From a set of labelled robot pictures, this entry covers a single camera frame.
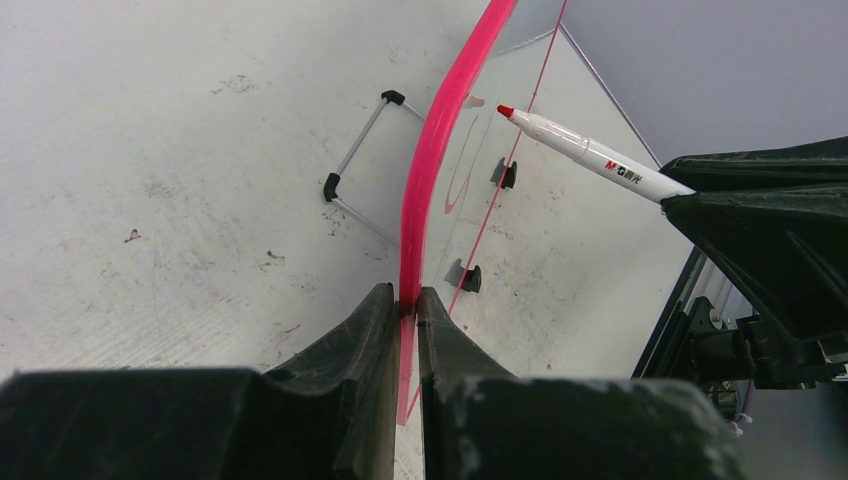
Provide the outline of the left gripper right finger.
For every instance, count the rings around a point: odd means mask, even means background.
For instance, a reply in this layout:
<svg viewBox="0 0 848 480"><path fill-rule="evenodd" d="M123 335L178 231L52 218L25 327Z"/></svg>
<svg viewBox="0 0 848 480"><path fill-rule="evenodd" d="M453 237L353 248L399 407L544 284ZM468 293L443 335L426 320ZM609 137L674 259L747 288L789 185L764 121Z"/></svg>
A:
<svg viewBox="0 0 848 480"><path fill-rule="evenodd" d="M429 479L740 479L727 424L693 385L521 378L417 303Z"/></svg>

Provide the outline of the pink framed whiteboard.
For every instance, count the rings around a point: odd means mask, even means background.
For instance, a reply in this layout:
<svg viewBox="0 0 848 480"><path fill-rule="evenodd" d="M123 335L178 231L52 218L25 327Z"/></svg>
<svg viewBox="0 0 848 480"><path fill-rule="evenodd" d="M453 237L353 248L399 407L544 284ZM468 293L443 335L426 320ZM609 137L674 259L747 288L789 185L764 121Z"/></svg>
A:
<svg viewBox="0 0 848 480"><path fill-rule="evenodd" d="M654 204L497 112L539 113L657 167L575 40L580 9L578 1L489 3L426 115L400 218L398 479L424 475L410 314L424 288L513 373L626 378L686 249Z"/></svg>

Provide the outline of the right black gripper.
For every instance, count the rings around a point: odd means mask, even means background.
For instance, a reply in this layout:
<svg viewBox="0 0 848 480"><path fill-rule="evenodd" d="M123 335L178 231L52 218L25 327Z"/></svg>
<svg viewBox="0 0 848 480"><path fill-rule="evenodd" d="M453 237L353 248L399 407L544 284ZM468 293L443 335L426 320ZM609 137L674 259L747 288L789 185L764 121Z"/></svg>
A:
<svg viewBox="0 0 848 480"><path fill-rule="evenodd" d="M660 172L699 191L662 201L669 222L793 336L758 315L732 330L694 333L682 377L751 380L767 390L846 377L846 354L832 360L818 341L795 338L847 330L847 188L824 185L847 181L847 139L681 156Z"/></svg>

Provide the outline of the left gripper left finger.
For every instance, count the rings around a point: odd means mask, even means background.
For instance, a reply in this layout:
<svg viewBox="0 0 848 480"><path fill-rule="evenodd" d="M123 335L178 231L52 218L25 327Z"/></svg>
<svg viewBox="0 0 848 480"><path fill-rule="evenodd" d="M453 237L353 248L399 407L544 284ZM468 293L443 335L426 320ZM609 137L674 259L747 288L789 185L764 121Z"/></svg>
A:
<svg viewBox="0 0 848 480"><path fill-rule="evenodd" d="M398 312L375 285L278 367L40 371L1 387L5 479L389 479Z"/></svg>

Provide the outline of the white red marker pen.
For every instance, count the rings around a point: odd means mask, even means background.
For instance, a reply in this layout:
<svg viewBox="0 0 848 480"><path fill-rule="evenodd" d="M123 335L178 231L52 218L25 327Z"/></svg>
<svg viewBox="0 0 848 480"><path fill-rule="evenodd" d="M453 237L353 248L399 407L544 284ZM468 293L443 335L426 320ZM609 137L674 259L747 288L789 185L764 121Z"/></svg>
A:
<svg viewBox="0 0 848 480"><path fill-rule="evenodd" d="M660 204L667 198L695 193L661 172L546 117L506 105L498 105L497 112L533 140L651 202Z"/></svg>

